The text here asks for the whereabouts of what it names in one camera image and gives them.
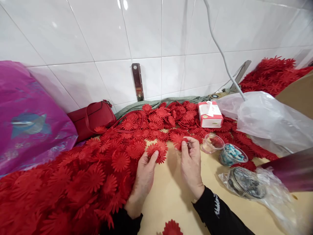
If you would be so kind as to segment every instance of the white tiled wall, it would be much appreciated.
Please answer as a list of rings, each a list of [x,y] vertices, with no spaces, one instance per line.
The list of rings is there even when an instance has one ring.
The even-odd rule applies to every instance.
[[[246,60],[313,58],[313,0],[209,0],[232,73]],[[29,67],[66,111],[107,99],[136,102],[131,64],[146,100],[215,92],[228,81],[203,0],[0,0],[0,60]]]

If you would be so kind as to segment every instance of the clear plastic cup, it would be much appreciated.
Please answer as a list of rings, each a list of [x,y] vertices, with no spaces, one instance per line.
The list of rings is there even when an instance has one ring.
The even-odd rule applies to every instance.
[[[223,149],[224,145],[225,145],[224,141],[217,135],[207,134],[203,140],[202,150],[207,154],[212,154],[216,150]]]
[[[232,166],[236,163],[245,163],[248,161],[248,157],[247,155],[240,149],[238,148],[237,146],[235,145],[232,145],[235,147],[235,149],[237,149],[240,154],[243,156],[243,159],[242,160],[239,160],[237,158],[235,158],[231,153],[229,153],[225,147],[228,146],[228,145],[231,145],[231,144],[225,144],[223,150],[221,151],[220,155],[219,155],[219,162],[224,165],[224,166]]]

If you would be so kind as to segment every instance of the handbag strap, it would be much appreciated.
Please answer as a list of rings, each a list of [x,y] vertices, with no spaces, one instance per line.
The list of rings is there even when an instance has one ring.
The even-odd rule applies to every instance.
[[[109,101],[103,100],[102,102],[107,103],[110,107],[112,107],[112,105],[110,104]],[[121,120],[123,120],[124,118],[126,118],[127,116],[129,116],[129,115],[132,114],[132,113],[137,113],[137,114],[140,114],[140,115],[141,115],[141,123],[140,123],[139,127],[138,127],[137,129],[135,129],[135,130],[132,130],[132,131],[117,130],[117,132],[120,132],[120,133],[133,133],[133,132],[135,132],[136,130],[138,130],[138,129],[141,128],[142,123],[143,123],[143,115],[142,115],[141,112],[135,110],[135,111],[132,111],[132,112],[129,112],[129,113],[125,114],[123,117],[121,117],[120,119],[118,119],[118,120],[116,121],[116,123],[114,123],[113,126],[111,126],[111,128],[109,128],[108,130],[106,130],[106,131],[104,131],[104,132],[95,132],[94,130],[92,130],[92,129],[90,128],[90,123],[89,123],[89,118],[88,118],[88,112],[87,112],[87,110],[88,110],[88,108],[89,108],[90,106],[92,106],[93,104],[96,104],[96,103],[97,103],[97,102],[91,103],[90,105],[88,105],[88,106],[86,107],[85,122],[86,122],[86,127],[87,127],[87,129],[88,129],[90,132],[92,132],[92,133],[94,133],[94,134],[104,134],[104,133],[107,132],[109,129],[116,127],[116,126],[118,125],[118,123],[119,123]]]

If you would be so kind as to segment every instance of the hand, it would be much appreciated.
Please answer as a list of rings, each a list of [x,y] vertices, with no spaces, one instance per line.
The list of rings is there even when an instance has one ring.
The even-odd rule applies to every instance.
[[[152,188],[154,168],[156,167],[158,155],[159,151],[155,151],[149,159],[147,152],[144,152],[139,159],[134,187],[124,206],[127,214],[132,219],[140,216],[143,203]]]
[[[185,136],[184,138],[187,138],[188,142],[182,142],[182,175],[195,199],[199,200],[204,192],[201,178],[200,144],[192,137]]]

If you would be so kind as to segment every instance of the cardboard box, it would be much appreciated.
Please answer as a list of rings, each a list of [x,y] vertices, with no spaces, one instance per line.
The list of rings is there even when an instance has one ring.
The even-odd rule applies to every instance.
[[[203,128],[221,128],[223,116],[215,101],[198,103],[200,124]]]

